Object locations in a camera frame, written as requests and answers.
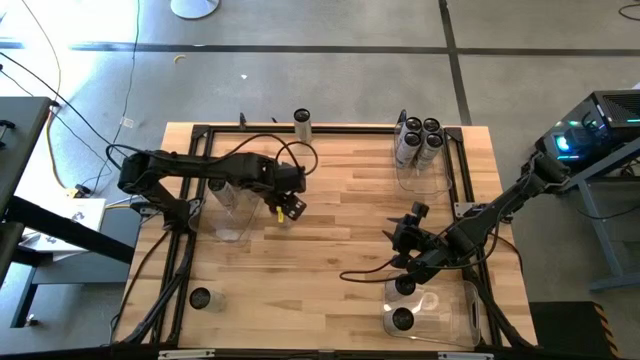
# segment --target desk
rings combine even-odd
[[[169,123],[162,149],[187,153],[193,125]],[[489,202],[502,193],[489,131],[486,127],[462,129],[475,200]],[[250,127],[246,133],[216,132],[213,154],[223,154],[251,135]],[[292,134],[282,137],[293,140]],[[347,283],[338,278],[340,271],[374,268],[394,254],[381,230],[393,231],[394,225],[386,218],[409,212],[413,201],[423,200],[431,207],[423,228],[437,233],[452,222],[446,193],[398,194],[391,142],[391,135],[314,133],[313,146],[320,164],[307,178],[307,192],[300,195],[308,207],[291,229],[274,226],[273,218],[263,209],[249,232],[251,242],[246,247],[216,243],[198,234],[188,293],[201,286],[219,291],[227,298],[227,309],[211,313],[187,304],[179,347],[460,349],[388,336],[380,317],[382,285]],[[274,156],[279,148],[273,139],[260,138],[242,151]],[[312,157],[302,156],[300,161],[310,165]],[[444,175],[440,180],[446,181]],[[181,179],[162,182],[177,196]],[[161,219],[154,218],[142,228],[130,274],[162,235],[160,225]],[[500,235],[513,241],[508,226],[500,227]],[[123,313],[117,339],[129,334],[155,301],[167,250],[165,242],[143,269]],[[496,302],[523,337],[535,343],[517,256],[498,243],[489,259],[489,270]],[[372,274],[371,278],[374,276],[385,273]],[[441,271],[438,278],[459,281],[460,276],[459,271]],[[163,334],[168,333],[173,308],[170,303]],[[488,338],[488,333],[483,332],[483,336]]]

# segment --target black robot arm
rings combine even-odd
[[[397,289],[412,289],[412,284],[424,284],[446,268],[462,269],[467,274],[466,278],[478,288],[487,311],[496,317],[498,326],[512,346],[529,347],[531,345],[511,326],[469,264],[469,259],[484,247],[487,236],[500,220],[520,209],[527,200],[554,192],[569,179],[564,165],[540,152],[529,159],[521,173],[516,183],[493,202],[478,213],[449,225],[440,234],[419,228],[420,220],[429,210],[421,203],[414,204],[413,214],[391,219],[397,223],[395,232],[385,234],[391,240],[393,250],[398,252],[391,264],[407,269],[407,276],[396,280]],[[419,254],[413,257],[410,252],[415,250]]]
[[[295,193],[306,190],[305,168],[278,164],[277,160],[255,153],[233,153],[203,158],[165,151],[137,152],[122,163],[118,188],[130,195],[145,197],[164,215],[164,228],[184,231],[202,199],[176,199],[160,184],[167,176],[209,179],[209,187],[220,180],[251,190],[272,212],[281,207],[296,220],[306,208]]]

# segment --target wire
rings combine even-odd
[[[33,18],[33,20],[36,22],[36,24],[40,28],[40,31],[42,32],[42,35],[44,35],[45,39],[47,40],[47,43],[49,43],[49,48],[51,48],[51,52],[53,53],[53,57],[56,60],[56,67],[58,69],[58,86],[56,87],[56,90],[54,91],[56,96],[54,97],[53,101],[55,103],[57,103],[58,94],[60,93],[60,86],[62,85],[62,69],[60,68],[60,59],[58,59],[58,53],[56,53],[56,49],[53,46],[53,43],[51,42],[51,39],[49,39],[49,35],[47,35],[47,32],[42,27],[42,24],[40,24],[40,21],[38,21],[38,18],[36,17],[36,15],[33,13],[33,11],[31,11],[31,8],[29,7],[29,5],[27,5],[25,0],[20,0],[20,1],[22,1],[22,4],[25,6],[25,8],[27,8],[27,11],[29,12],[29,14],[31,14],[31,17]],[[55,180],[58,183],[58,185],[61,188],[65,189],[66,187],[64,186],[64,184],[60,180],[60,176],[58,175],[58,169],[56,167],[56,160],[55,160],[55,158],[53,156],[53,147],[51,146],[51,135],[50,134],[51,134],[51,126],[53,124],[53,120],[54,119],[55,119],[55,117],[49,117],[49,119],[47,119],[47,124],[45,125],[45,139],[46,139],[46,142],[47,142],[47,148],[49,150],[49,159],[51,160],[51,170],[53,171],[53,177],[55,178]]]
[[[20,89],[22,89],[22,91],[26,92],[27,94],[29,94],[29,96],[33,97],[33,94],[32,94],[32,93],[30,93],[29,91],[27,91],[27,89],[25,89],[24,87],[22,87],[22,85],[20,85],[20,83],[18,83],[14,78],[12,78],[11,76],[9,76],[7,73],[5,73],[5,72],[4,72],[4,71],[2,71],[2,70],[0,70],[0,72],[1,72],[4,76],[6,76],[7,78],[9,78],[9,80],[13,81],[13,82],[16,84],[16,86],[18,86]],[[54,116],[56,119],[58,119],[58,121],[60,121],[60,123],[61,123],[65,128],[67,128],[67,130],[69,130],[69,132],[71,133],[71,135],[72,135],[73,137],[75,137],[78,141],[80,141],[80,142],[81,142],[81,143],[82,143],[82,144],[83,144],[87,149],[89,149],[89,151],[91,151],[91,152],[92,152],[92,153],[93,153],[93,154],[94,154],[98,159],[102,160],[103,162],[104,162],[104,161],[106,161],[104,158],[102,158],[102,156],[98,155],[98,153],[97,153],[97,152],[96,152],[96,151],[95,151],[95,150],[94,150],[94,149],[93,149],[89,144],[87,144],[87,142],[86,142],[86,141],[84,141],[80,136],[78,136],[78,134],[76,134],[76,133],[73,131],[73,129],[71,129],[71,127],[70,127],[69,125],[67,125],[67,123],[66,123],[64,120],[62,120],[62,118],[61,118],[57,113],[55,113],[55,112],[51,112],[51,113],[53,114],[53,116]],[[56,165],[55,165],[55,160],[53,159],[53,156],[51,157],[51,165],[53,166],[53,175],[54,175],[54,177],[58,180],[58,183],[60,184],[60,186],[61,186],[61,187],[64,187],[64,186],[62,186],[62,183],[61,183],[61,182],[60,182],[60,180],[58,179],[58,175],[57,175],[58,173],[57,173],[57,171],[56,171],[56,169],[55,169],[55,166],[56,166]],[[110,167],[108,167],[108,166],[107,166],[107,170],[109,170],[109,173],[108,173],[108,174],[106,174],[105,176],[107,176],[107,175],[111,175],[111,174],[113,173],[113,171],[111,170],[111,168],[110,168]]]
[[[136,270],[135,274],[133,274],[133,277],[131,278],[131,284],[129,285],[129,288],[127,289],[127,291],[124,294],[124,297],[122,298],[122,303],[120,304],[120,309],[118,310],[118,313],[116,315],[114,315],[111,318],[111,321],[109,322],[109,325],[110,325],[109,344],[113,343],[114,331],[115,331],[116,327],[118,327],[118,323],[120,322],[120,316],[122,316],[122,312],[124,311],[124,307],[127,304],[127,301],[129,300],[129,295],[131,295],[131,289],[133,289],[133,285],[135,285],[136,280],[138,280],[138,277],[140,276],[140,273],[142,272],[142,268],[147,263],[149,258],[151,258],[151,254],[153,254],[153,252],[156,251],[158,246],[160,246],[160,244],[167,238],[167,236],[170,233],[171,233],[170,231],[166,231],[160,237],[160,239],[158,239],[158,241],[156,241],[156,243],[153,244],[151,249],[149,249],[149,251],[144,255],[144,257],[142,258],[142,261],[140,261],[140,265],[138,266],[138,269]]]
[[[60,85],[62,84],[62,70],[60,69],[60,60],[58,59],[58,54],[56,53],[56,49],[53,47],[53,43],[51,43],[51,39],[49,39],[49,35],[47,35],[47,32],[44,31],[44,28],[40,24],[40,21],[38,21],[38,18],[33,14],[33,11],[31,11],[31,8],[29,7],[29,5],[27,5],[25,0],[20,0],[20,1],[22,1],[22,4],[24,4],[24,7],[27,8],[27,11],[29,11],[29,14],[31,14],[31,17],[33,18],[33,20],[35,20],[36,24],[38,24],[38,27],[40,28],[42,35],[44,35],[45,39],[47,39],[47,42],[49,43],[49,47],[51,48],[53,57],[56,59],[56,66],[58,67],[58,86],[56,91],[54,91],[54,93],[56,94],[56,97],[55,99],[53,99],[53,101],[57,102],[58,93],[60,93]]]
[[[640,18],[637,18],[637,17],[631,16],[631,15],[625,14],[625,13],[623,12],[623,10],[625,10],[625,9],[629,9],[629,8],[636,7],[636,6],[640,6],[640,3],[638,3],[638,4],[629,4],[629,5],[625,5],[625,6],[621,7],[620,9],[618,9],[618,14],[620,14],[620,15],[622,15],[622,16],[624,16],[624,17],[626,17],[626,18],[627,18],[627,19],[629,19],[629,20],[640,21]]]
[[[155,213],[153,213],[153,215],[150,215],[148,218],[140,221],[140,226],[146,224],[149,220],[153,219],[154,217],[156,217],[157,215],[159,215],[162,211],[158,210]]]
[[[588,217],[589,219],[593,219],[593,220],[608,220],[608,219],[613,219],[613,218],[618,217],[618,216],[627,215],[627,214],[629,214],[629,213],[631,213],[631,212],[634,212],[634,211],[636,211],[636,210],[638,210],[638,209],[640,209],[640,204],[638,204],[638,205],[636,205],[636,206],[634,206],[634,207],[632,207],[632,208],[630,208],[630,209],[627,209],[627,210],[625,210],[625,211],[621,211],[621,212],[619,212],[619,213],[615,213],[615,214],[613,214],[613,215],[608,215],[608,216],[591,216],[591,215],[589,215],[589,214],[587,214],[587,213],[583,212],[583,211],[582,211],[582,210],[580,210],[580,209],[576,209],[576,210],[577,210],[577,211],[578,211],[582,216],[586,216],[586,217]]]
[[[118,136],[120,136],[120,131],[122,131],[122,124],[125,116],[127,115],[127,108],[129,107],[129,96],[131,95],[131,88],[133,87],[133,72],[136,68],[136,50],[138,48],[138,38],[140,37],[140,0],[137,0],[137,11],[136,11],[136,38],[133,43],[133,55],[131,56],[131,71],[129,72],[129,86],[127,88],[127,95],[124,98],[124,109],[122,110],[122,116],[120,117],[120,122],[118,124],[118,130],[116,131],[116,135],[111,140],[111,143],[115,143],[118,140]],[[90,180],[96,179],[96,183],[93,185],[93,193],[96,193],[98,189],[98,185],[100,183],[100,178],[102,178],[102,172],[104,168],[107,166],[107,161],[105,160],[98,172],[98,176],[91,178]]]
[[[6,72],[4,72],[3,70],[0,70],[0,72],[6,76],[7,78],[9,78],[9,80],[13,81],[14,84],[16,84],[17,87],[19,87],[20,89],[22,89],[22,91],[26,92],[27,94],[29,94],[29,96],[33,97],[33,94],[30,93],[29,91],[27,91],[27,89],[23,88],[22,85],[20,85],[14,78],[12,78],[11,76],[9,76]]]
[[[293,152],[291,151],[291,149],[289,148],[289,146],[287,145],[287,143],[284,142],[284,140],[282,140],[280,137],[273,135],[273,134],[256,134],[251,136],[250,138],[247,138],[246,140],[244,140],[243,142],[241,142],[238,146],[236,146],[233,150],[229,151],[228,153],[216,158],[215,160],[212,160],[210,162],[207,163],[207,165],[205,166],[209,166],[209,165],[213,165],[216,163],[219,163],[222,160],[227,159],[228,157],[230,157],[231,155],[235,154],[238,150],[240,150],[243,146],[245,146],[247,143],[259,138],[259,137],[270,137],[270,138],[274,138],[276,140],[278,140],[282,146],[287,150],[287,152],[289,152],[289,155],[291,156],[291,158],[293,159],[293,162],[295,163],[296,167],[300,167],[300,164],[298,163],[298,160],[296,159],[295,155],[293,154]],[[201,160],[187,160],[187,159],[174,159],[172,158],[169,154],[167,155],[159,155],[158,153],[152,152],[152,151],[145,151],[145,150],[140,150],[138,148],[135,148],[133,146],[129,146],[129,145],[124,145],[124,144],[110,144],[107,146],[107,148],[105,149],[106,154],[107,154],[107,158],[111,161],[111,163],[116,166],[118,169],[120,169],[120,165],[118,165],[118,163],[111,157],[111,149],[112,148],[122,148],[122,149],[127,149],[127,150],[131,150],[140,154],[145,154],[148,156],[151,156],[153,158],[156,159],[160,159],[160,160],[165,160],[165,161],[170,161],[170,162],[175,162],[175,163],[182,163],[182,164],[192,164],[192,165],[202,165],[202,161]]]
[[[522,256],[520,255],[520,251],[518,250],[518,248],[515,247],[515,245],[513,245],[512,243],[510,243],[507,239],[503,238],[502,236],[497,236],[495,234],[491,234],[493,236],[496,236],[500,241],[502,241],[505,245],[507,245],[508,247],[511,248],[511,250],[513,250],[513,252],[516,253],[516,255],[518,255],[518,263],[520,264],[520,272],[524,272],[524,269],[522,268]]]
[[[378,272],[382,269],[384,269],[385,267],[387,267],[389,264],[391,264],[391,262],[393,261],[393,258],[389,259],[387,262],[385,262],[384,264],[378,266],[375,269],[371,269],[371,270],[347,270],[347,271],[343,271],[340,273],[340,279],[344,280],[344,281],[349,281],[349,282],[355,282],[355,283],[361,283],[361,284],[375,284],[375,283],[384,283],[387,281],[394,281],[394,280],[398,280],[398,279],[402,279],[406,276],[409,276],[411,274],[413,274],[414,272],[410,272],[407,274],[402,274],[402,275],[398,275],[398,276],[393,276],[390,278],[386,278],[386,279],[370,279],[370,280],[360,280],[360,279],[352,279],[352,278],[347,278],[345,277],[345,275],[350,275],[350,274],[372,274],[375,272]]]
[[[78,117],[80,117],[80,119],[82,120],[82,122],[84,122],[89,129],[91,129],[91,131],[93,131],[94,134],[96,134],[102,141],[104,141],[107,144],[111,144],[109,142],[109,140],[107,140],[104,136],[100,135],[100,133],[91,125],[91,123],[89,123],[89,121],[87,121],[87,119],[85,119],[84,116],[82,116],[82,114],[80,114],[80,112],[73,107],[73,105],[71,105],[65,98],[62,97],[62,95],[60,95],[58,92],[56,92],[55,90],[53,90],[53,88],[51,86],[49,86],[49,84],[47,84],[44,80],[42,80],[38,75],[34,74],[31,70],[27,69],[26,67],[24,67],[22,64],[20,64],[19,62],[17,62],[16,60],[13,60],[10,56],[8,56],[7,54],[0,52],[0,55],[2,55],[4,58],[6,58],[7,60],[11,61],[12,63],[18,65],[20,68],[22,68],[24,71],[28,72],[29,74],[31,74],[31,76],[35,77],[38,81],[40,81],[44,86],[46,86],[49,90],[53,91],[56,93],[56,95],[60,98],[60,100],[62,100],[65,104],[67,104],[67,106],[69,106],[69,108],[71,110],[73,110],[74,113],[76,113],[76,115],[78,115]],[[123,156],[126,156],[124,153],[122,153],[122,151],[117,150],[118,152],[120,152]]]
[[[290,147],[291,145],[296,145],[296,144],[304,145],[304,146],[308,147],[309,149],[311,149],[311,152],[313,152],[313,156],[314,156],[314,158],[315,158],[315,161],[316,161],[316,162],[315,162],[315,164],[313,165],[313,167],[311,168],[311,170],[309,170],[309,171],[307,171],[306,173],[304,173],[305,175],[309,176],[309,175],[311,175],[314,171],[316,171],[316,168],[318,167],[318,163],[319,163],[319,160],[318,160],[318,153],[316,152],[316,149],[314,149],[314,148],[313,148],[313,146],[311,146],[311,145],[309,145],[309,144],[307,144],[307,143],[305,143],[305,142],[302,142],[302,141],[292,141],[292,142],[288,142],[288,143],[287,143],[287,147]],[[280,157],[280,154],[282,153],[282,150],[284,150],[284,149],[285,149],[285,146],[281,147],[281,148],[280,148],[280,150],[278,150],[278,153],[276,154],[276,157],[275,157],[275,161],[276,161],[276,163],[278,162],[278,158]]]

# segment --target yellow black warning stripe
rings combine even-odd
[[[602,324],[602,329],[604,330],[604,336],[607,339],[607,343],[609,344],[609,350],[611,354],[619,358],[620,352],[618,351],[618,347],[616,346],[615,339],[613,338],[613,332],[611,331],[611,327],[609,326],[609,321],[607,320],[607,315],[604,313],[604,309],[600,304],[593,303],[593,307],[600,316],[600,323]]]

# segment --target gray floor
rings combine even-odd
[[[73,52],[62,45],[132,41],[135,8],[124,0],[59,3],[64,6],[47,8],[51,5],[46,1],[29,1],[60,45],[63,95],[111,138],[122,113],[130,53]],[[449,0],[449,9],[460,47],[639,49],[640,23],[617,15],[625,3]],[[445,46],[437,0],[227,1],[200,21],[174,17],[168,4],[153,5],[142,0],[141,42]],[[113,25],[114,17],[119,26]],[[48,61],[36,25],[28,20],[21,3],[13,2],[0,23],[0,39],[27,43],[27,50],[6,53],[53,84],[55,67]],[[311,110],[316,121],[393,122],[399,110],[406,108],[411,114],[460,124],[446,55],[188,53],[174,64],[176,55],[138,54],[127,112],[135,125],[123,130],[119,142],[156,148],[167,121],[236,121],[240,111],[249,121],[269,121],[271,116],[289,120],[292,111],[302,106]],[[533,141],[589,92],[639,83],[639,61],[640,57],[461,56],[471,119],[474,125],[491,130],[503,185],[517,177]],[[46,94],[28,75],[2,64],[29,90]],[[0,95],[20,94],[0,77]],[[67,109],[61,116],[102,153],[104,145],[77,118]],[[97,173],[100,161],[66,129],[56,124],[52,133],[65,184],[71,186]],[[114,177],[100,188],[109,200],[124,197],[115,188]],[[546,196],[518,212],[514,231],[524,258],[529,299],[601,303],[622,354],[635,357],[640,353],[634,336],[640,325],[640,289],[588,292],[588,284],[605,277],[608,268],[590,224],[575,211],[580,205],[571,197]],[[558,218],[563,219],[562,225],[548,226]],[[106,341],[107,322],[115,312],[121,286],[42,288],[33,312],[45,326],[7,329],[25,276],[25,269],[13,266],[2,287],[1,353],[96,346]]]

